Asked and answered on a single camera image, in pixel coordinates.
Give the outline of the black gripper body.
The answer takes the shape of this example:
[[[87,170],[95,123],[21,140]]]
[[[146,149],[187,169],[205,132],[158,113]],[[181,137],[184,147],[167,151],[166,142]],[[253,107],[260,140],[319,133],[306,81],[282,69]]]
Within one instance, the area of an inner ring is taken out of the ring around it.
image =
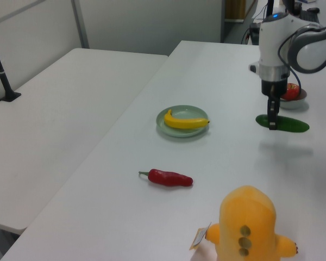
[[[287,91],[287,79],[278,82],[261,81],[261,92],[272,100],[279,101]]]

